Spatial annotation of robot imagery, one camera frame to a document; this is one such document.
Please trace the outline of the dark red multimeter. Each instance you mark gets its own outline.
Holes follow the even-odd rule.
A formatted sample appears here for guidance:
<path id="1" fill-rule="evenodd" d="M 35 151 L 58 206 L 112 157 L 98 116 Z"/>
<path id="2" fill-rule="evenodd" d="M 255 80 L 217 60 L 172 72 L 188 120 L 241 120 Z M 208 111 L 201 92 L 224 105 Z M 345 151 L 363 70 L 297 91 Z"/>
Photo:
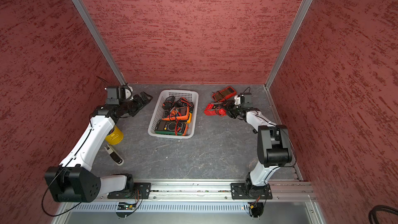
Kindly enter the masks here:
<path id="1" fill-rule="evenodd" d="M 217 92 L 214 92 L 212 94 L 212 99 L 215 102 L 225 102 L 227 100 L 229 100 L 230 98 L 236 96 L 237 92 L 234 88 L 232 88 L 231 86 L 228 86 L 226 88 L 224 88 L 223 90 L 219 90 Z"/>

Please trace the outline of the red clamp meter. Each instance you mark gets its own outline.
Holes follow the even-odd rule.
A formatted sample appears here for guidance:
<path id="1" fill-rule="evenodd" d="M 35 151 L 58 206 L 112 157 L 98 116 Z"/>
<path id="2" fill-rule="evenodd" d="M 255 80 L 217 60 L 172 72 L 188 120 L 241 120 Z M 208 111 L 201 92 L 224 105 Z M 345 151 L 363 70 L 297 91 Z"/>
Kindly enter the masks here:
<path id="1" fill-rule="evenodd" d="M 226 104 L 222 102 L 209 103 L 204 110 L 206 116 L 220 116 L 227 115 Z"/>

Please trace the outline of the small black multimeter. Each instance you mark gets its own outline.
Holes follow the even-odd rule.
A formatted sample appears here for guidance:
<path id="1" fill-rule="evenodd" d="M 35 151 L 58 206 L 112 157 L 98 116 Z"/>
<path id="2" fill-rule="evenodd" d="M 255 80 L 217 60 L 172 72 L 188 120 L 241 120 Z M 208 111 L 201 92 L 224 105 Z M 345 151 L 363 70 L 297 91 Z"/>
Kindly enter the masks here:
<path id="1" fill-rule="evenodd" d="M 165 99 L 165 101 L 162 104 L 162 108 L 164 110 L 172 110 L 175 107 L 175 96 L 169 96 Z"/>

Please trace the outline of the yellow multimeter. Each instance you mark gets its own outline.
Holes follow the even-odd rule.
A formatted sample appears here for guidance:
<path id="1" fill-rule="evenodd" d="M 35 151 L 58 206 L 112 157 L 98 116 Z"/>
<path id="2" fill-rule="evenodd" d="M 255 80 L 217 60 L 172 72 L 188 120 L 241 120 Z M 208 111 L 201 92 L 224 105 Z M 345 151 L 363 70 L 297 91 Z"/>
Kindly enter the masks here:
<path id="1" fill-rule="evenodd" d="M 187 123 L 190 124 L 192 121 L 192 113 L 189 113 L 189 118 L 187 120 Z"/>

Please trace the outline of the white plastic perforated basket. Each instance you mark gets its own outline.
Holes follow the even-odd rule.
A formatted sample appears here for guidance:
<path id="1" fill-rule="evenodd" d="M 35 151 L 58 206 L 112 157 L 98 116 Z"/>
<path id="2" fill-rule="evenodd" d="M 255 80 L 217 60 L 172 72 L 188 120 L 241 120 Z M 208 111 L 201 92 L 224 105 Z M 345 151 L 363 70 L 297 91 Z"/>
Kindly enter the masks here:
<path id="1" fill-rule="evenodd" d="M 199 94 L 195 91 L 162 91 L 148 127 L 148 134 L 167 139 L 193 137 L 198 103 Z"/>

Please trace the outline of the orange long multimeter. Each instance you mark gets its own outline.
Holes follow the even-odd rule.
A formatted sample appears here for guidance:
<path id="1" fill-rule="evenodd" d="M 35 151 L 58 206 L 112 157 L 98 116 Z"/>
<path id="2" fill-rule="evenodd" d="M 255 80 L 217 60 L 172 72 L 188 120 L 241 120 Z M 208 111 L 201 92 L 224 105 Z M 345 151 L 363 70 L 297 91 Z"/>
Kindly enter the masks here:
<path id="1" fill-rule="evenodd" d="M 174 107 L 170 110 L 165 110 L 162 120 L 166 121 L 187 121 L 190 118 L 189 107 Z"/>

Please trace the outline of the green multimeter DT9205A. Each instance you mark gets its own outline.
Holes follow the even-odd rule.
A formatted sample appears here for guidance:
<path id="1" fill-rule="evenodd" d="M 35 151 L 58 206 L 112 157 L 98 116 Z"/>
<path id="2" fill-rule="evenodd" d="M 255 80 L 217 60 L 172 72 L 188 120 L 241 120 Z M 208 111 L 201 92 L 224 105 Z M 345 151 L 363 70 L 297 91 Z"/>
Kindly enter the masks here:
<path id="1" fill-rule="evenodd" d="M 154 130 L 156 134 L 185 136 L 188 131 L 188 125 L 183 121 L 159 120 Z"/>

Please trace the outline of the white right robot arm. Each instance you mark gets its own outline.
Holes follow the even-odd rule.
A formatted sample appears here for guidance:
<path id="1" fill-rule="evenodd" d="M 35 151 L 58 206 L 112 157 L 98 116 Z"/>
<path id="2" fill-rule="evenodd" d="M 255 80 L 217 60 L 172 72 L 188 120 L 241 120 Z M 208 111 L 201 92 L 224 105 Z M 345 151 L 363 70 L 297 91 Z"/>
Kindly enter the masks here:
<path id="1" fill-rule="evenodd" d="M 265 196 L 265 191 L 269 190 L 269 179 L 293 159 L 287 127 L 273 123 L 259 109 L 244 108 L 235 104 L 233 100 L 228 100 L 224 108 L 229 117 L 242 119 L 251 125 L 257 134 L 258 163 L 248 174 L 244 193 L 251 198 Z"/>

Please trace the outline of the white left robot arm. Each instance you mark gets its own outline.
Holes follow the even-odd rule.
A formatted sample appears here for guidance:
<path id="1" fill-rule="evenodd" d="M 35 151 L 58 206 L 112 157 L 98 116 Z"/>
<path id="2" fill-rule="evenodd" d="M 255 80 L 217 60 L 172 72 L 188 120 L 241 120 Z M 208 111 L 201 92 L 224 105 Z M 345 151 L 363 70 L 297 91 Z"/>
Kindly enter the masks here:
<path id="1" fill-rule="evenodd" d="M 75 147 L 57 167 L 45 172 L 48 192 L 56 202 L 89 203 L 112 192 L 135 192 L 130 174 L 97 177 L 91 173 L 94 159 L 118 120 L 135 116 L 153 97 L 146 92 L 129 99 L 114 99 L 95 108 L 90 123 Z"/>

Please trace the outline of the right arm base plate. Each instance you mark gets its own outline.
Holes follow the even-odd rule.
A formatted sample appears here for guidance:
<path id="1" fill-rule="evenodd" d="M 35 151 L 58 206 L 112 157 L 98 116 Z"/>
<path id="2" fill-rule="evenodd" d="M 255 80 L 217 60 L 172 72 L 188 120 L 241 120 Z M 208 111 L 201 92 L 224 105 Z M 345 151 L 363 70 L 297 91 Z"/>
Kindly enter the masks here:
<path id="1" fill-rule="evenodd" d="M 273 198 L 269 185 L 254 186 L 246 183 L 231 183 L 233 200 L 271 200 Z"/>

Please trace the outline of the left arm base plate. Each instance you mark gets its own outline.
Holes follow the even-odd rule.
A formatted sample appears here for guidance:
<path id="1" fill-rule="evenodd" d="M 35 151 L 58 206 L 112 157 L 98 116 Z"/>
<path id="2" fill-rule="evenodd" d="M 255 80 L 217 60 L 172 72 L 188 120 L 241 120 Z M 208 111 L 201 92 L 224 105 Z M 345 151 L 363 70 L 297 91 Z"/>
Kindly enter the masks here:
<path id="1" fill-rule="evenodd" d="M 108 199 L 116 200 L 146 200 L 149 198 L 151 192 L 151 183 L 148 182 L 138 182 L 134 183 L 132 189 L 126 189 L 122 191 L 111 192 L 107 195 Z"/>

